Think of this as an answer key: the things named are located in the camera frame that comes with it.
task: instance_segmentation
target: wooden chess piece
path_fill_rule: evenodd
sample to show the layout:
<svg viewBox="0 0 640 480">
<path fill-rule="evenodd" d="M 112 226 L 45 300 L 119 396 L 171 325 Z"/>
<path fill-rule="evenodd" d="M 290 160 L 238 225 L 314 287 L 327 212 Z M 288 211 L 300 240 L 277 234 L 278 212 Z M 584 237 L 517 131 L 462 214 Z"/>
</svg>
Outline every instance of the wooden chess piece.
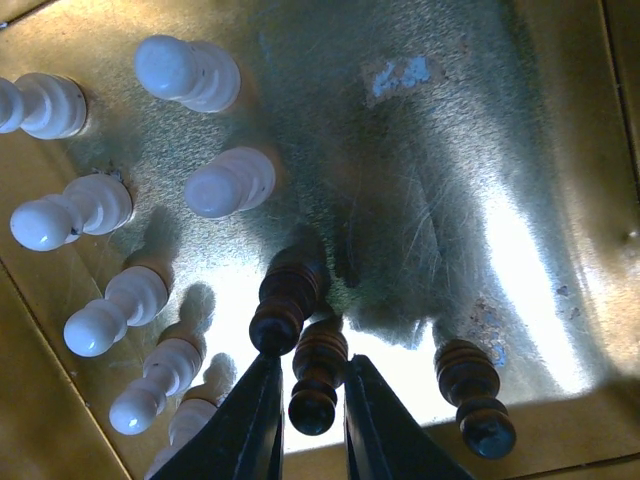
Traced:
<svg viewBox="0 0 640 480">
<path fill-rule="evenodd" d="M 500 377 L 474 344 L 453 340 L 436 354 L 440 393 L 458 408 L 456 421 L 467 447 L 479 457 L 499 459 L 516 443 L 506 407 L 496 399 Z"/>
<path fill-rule="evenodd" d="M 305 435 L 325 433 L 335 419 L 336 389 L 344 382 L 348 345 L 333 317 L 314 323 L 302 334 L 293 358 L 298 383 L 291 392 L 289 419 Z"/>
<path fill-rule="evenodd" d="M 253 345 L 268 355 L 284 355 L 300 339 L 304 321 L 316 310 L 330 283 L 319 244 L 296 244 L 278 253 L 260 285 L 260 305 L 249 326 Z"/>
</svg>

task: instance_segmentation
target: white chess piece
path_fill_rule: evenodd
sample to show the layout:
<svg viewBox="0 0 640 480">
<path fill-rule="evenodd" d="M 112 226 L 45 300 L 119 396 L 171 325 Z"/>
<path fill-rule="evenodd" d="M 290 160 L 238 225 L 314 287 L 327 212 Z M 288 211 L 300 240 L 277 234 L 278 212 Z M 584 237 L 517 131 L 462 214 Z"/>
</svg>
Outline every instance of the white chess piece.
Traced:
<svg viewBox="0 0 640 480">
<path fill-rule="evenodd" d="M 87 117 L 82 91 L 71 80 L 28 73 L 15 83 L 0 78 L 0 133 L 22 128 L 43 140 L 66 138 L 80 131 Z"/>
<path fill-rule="evenodd" d="M 167 397 L 184 392 L 202 366 L 202 357 L 189 342 L 169 338 L 149 354 L 143 378 L 134 380 L 116 398 L 109 412 L 111 425 L 124 435 L 137 435 L 164 410 Z"/>
<path fill-rule="evenodd" d="M 124 337 L 127 326 L 139 327 L 156 318 L 168 298 L 167 287 L 153 270 L 127 268 L 111 279 L 104 299 L 89 302 L 67 320 L 65 343 L 77 355 L 101 355 Z"/>
<path fill-rule="evenodd" d="M 153 96 L 196 112 L 221 112 L 236 101 L 240 70 L 231 55 L 208 42 L 152 35 L 136 50 L 134 69 Z"/>
<path fill-rule="evenodd" d="M 191 174 L 184 197 L 197 215 L 221 218 L 259 206 L 275 184 L 276 170 L 269 157 L 253 148 L 238 147 Z"/>
<path fill-rule="evenodd" d="M 87 175 L 72 181 L 62 195 L 47 195 L 20 205 L 11 216 L 14 238 L 22 246 L 46 252 L 87 233 L 103 235 L 131 217 L 131 196 L 110 175 Z"/>
<path fill-rule="evenodd" d="M 218 411 L 213 403 L 200 398 L 183 401 L 169 423 L 169 443 L 171 446 L 156 455 L 144 480 L 150 480 L 158 471 L 173 458 L 200 430 L 211 420 Z"/>
</svg>

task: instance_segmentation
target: chess piece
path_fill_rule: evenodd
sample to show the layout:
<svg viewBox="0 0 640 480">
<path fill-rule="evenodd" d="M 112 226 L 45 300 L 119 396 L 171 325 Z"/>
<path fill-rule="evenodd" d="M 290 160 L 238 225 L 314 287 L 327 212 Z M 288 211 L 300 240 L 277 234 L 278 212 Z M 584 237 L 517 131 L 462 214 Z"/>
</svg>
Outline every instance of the chess piece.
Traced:
<svg viewBox="0 0 640 480">
<path fill-rule="evenodd" d="M 344 382 L 349 351 L 341 323 L 334 317 L 308 326 L 296 347 L 298 383 L 291 392 L 289 419 L 305 435 L 325 433 L 336 416 L 336 389 Z"/>
<path fill-rule="evenodd" d="M 11 216 L 14 238 L 38 252 L 55 250 L 80 235 L 103 235 L 131 217 L 131 197 L 110 175 L 87 175 L 72 181 L 62 195 L 47 195 L 20 205 Z"/>
<path fill-rule="evenodd" d="M 168 35 L 146 38 L 136 50 L 138 80 L 151 95 L 196 112 L 221 112 L 240 92 L 240 70 L 231 55 L 208 42 Z"/>
<path fill-rule="evenodd" d="M 467 447 L 479 457 L 499 459 L 516 443 L 506 407 L 496 399 L 500 377 L 474 344 L 453 340 L 436 354 L 442 396 L 458 408 L 456 421 Z"/>
<path fill-rule="evenodd" d="M 201 366 L 200 352 L 189 342 L 160 342 L 144 361 L 143 377 L 131 382 L 111 405 L 113 428 L 124 435 L 144 432 L 164 410 L 167 397 L 189 388 Z"/>
<path fill-rule="evenodd" d="M 127 268 L 111 279 L 104 299 L 74 313 L 64 327 L 69 349 L 83 357 L 106 352 L 127 327 L 151 322 L 167 304 L 169 292 L 160 276 L 146 267 Z"/>
<path fill-rule="evenodd" d="M 189 208 L 206 218 L 221 218 L 264 203 L 276 185 L 269 157 L 248 147 L 221 153 L 187 180 L 184 198 Z"/>
<path fill-rule="evenodd" d="M 169 423 L 170 446 L 156 455 L 145 480 L 151 478 L 211 420 L 218 407 L 200 398 L 184 400 Z"/>
<path fill-rule="evenodd" d="M 300 339 L 305 322 L 326 295 L 330 276 L 321 244 L 307 240 L 278 253 L 260 284 L 260 305 L 249 336 L 262 353 L 284 355 Z"/>
<path fill-rule="evenodd" d="M 82 91 L 57 75 L 28 73 L 15 83 L 0 78 L 0 133 L 22 128 L 42 140 L 80 131 L 87 117 Z"/>
</svg>

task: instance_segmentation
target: scratched surface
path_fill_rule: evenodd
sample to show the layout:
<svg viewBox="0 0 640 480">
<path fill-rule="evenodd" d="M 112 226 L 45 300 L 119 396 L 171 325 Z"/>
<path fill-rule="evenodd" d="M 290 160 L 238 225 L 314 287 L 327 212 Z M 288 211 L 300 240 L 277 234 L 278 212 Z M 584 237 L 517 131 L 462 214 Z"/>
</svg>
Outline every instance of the scratched surface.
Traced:
<svg viewBox="0 0 640 480">
<path fill-rule="evenodd" d="M 111 430 L 111 402 L 161 335 L 200 342 L 203 370 L 226 353 L 242 374 L 255 355 L 247 327 L 266 262 L 299 223 L 326 245 L 330 301 L 345 315 L 351 352 L 369 355 L 425 426 L 454 417 L 432 370 L 436 348 L 453 337 L 491 354 L 509 406 L 578 397 L 614 371 L 637 374 L 637 345 L 611 328 L 614 318 L 639 318 L 638 212 L 596 3 L 573 5 L 593 28 L 589 37 L 562 27 L 575 36 L 566 44 L 541 25 L 559 30 L 571 5 L 497 0 L 59 0 L 0 33 L 0 75 L 68 75 L 90 112 L 70 140 L 2 139 L 19 152 L 10 168 L 24 179 L 20 188 L 2 179 L 2 228 L 22 201 L 94 169 L 120 172 L 134 195 L 134 219 L 108 238 L 38 256 L 7 240 L 0 253 L 135 476 L 166 443 L 175 401 L 136 439 Z M 146 94 L 131 59 L 153 33 L 228 49 L 243 71 L 241 105 L 203 115 Z M 598 68 L 563 70 L 554 52 L 566 45 L 576 51 L 564 64 L 584 58 Z M 576 147 L 582 135 L 591 148 Z M 277 151 L 284 185 L 259 209 L 197 218 L 184 181 L 236 145 Z M 46 173 L 31 178 L 34 169 Z M 73 357 L 64 321 L 135 263 L 164 269 L 169 305 L 104 357 Z M 283 365 L 288 402 L 291 356 Z M 287 425 L 285 451 L 339 443 L 341 423 L 339 405 L 319 438 Z M 518 450 L 493 469 L 461 444 L 456 455 L 487 478 L 587 460 L 576 449 L 549 453 L 546 467 L 527 463 L 536 440 L 519 434 Z"/>
</svg>

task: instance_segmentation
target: dark brown pawn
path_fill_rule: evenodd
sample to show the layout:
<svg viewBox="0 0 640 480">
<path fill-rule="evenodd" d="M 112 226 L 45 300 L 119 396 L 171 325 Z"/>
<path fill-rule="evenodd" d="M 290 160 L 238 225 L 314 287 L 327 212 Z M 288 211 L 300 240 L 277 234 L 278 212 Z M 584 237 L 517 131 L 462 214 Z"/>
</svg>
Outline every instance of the dark brown pawn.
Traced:
<svg viewBox="0 0 640 480">
<path fill-rule="evenodd" d="M 260 305 L 249 326 L 253 345 L 268 355 L 293 350 L 329 281 L 320 249 L 294 246 L 276 255 L 260 285 Z"/>
<path fill-rule="evenodd" d="M 435 363 L 440 393 L 458 407 L 456 421 L 469 449 L 488 459 L 511 452 L 516 431 L 496 399 L 500 377 L 489 357 L 473 343 L 453 340 L 438 351 Z"/>
<path fill-rule="evenodd" d="M 347 340 L 340 333 L 341 321 L 314 323 L 302 334 L 293 358 L 298 383 L 291 392 L 289 419 L 305 435 L 321 435 L 336 416 L 336 389 L 344 382 Z"/>
</svg>

